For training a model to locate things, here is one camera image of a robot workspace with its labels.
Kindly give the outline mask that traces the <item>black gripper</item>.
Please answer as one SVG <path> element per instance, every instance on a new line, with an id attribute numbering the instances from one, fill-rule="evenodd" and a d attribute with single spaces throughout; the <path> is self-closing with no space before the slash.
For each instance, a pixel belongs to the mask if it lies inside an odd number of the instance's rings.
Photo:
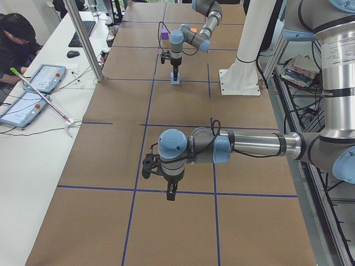
<path id="1" fill-rule="evenodd" d="M 175 194 L 178 188 L 178 182 L 182 180 L 183 176 L 168 176 L 165 177 L 168 182 L 168 188 L 166 192 L 166 199 L 168 201 L 175 201 Z"/>
<path id="2" fill-rule="evenodd" d="M 170 63 L 173 66 L 173 81 L 178 80 L 178 75 L 179 75 L 179 66 L 182 63 L 182 57 L 180 58 L 170 58 Z"/>

